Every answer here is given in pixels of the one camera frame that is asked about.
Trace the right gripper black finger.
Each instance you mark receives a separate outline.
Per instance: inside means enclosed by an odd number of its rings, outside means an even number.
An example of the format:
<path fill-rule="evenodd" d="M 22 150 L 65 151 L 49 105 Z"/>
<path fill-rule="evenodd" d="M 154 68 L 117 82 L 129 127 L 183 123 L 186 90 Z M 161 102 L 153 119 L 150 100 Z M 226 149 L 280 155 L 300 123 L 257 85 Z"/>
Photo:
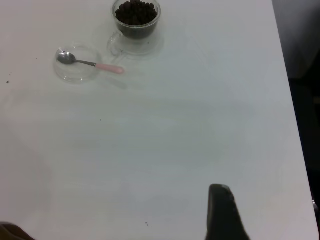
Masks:
<path fill-rule="evenodd" d="M 248 236 L 231 189 L 212 184 L 208 191 L 207 240 L 248 240 Z"/>

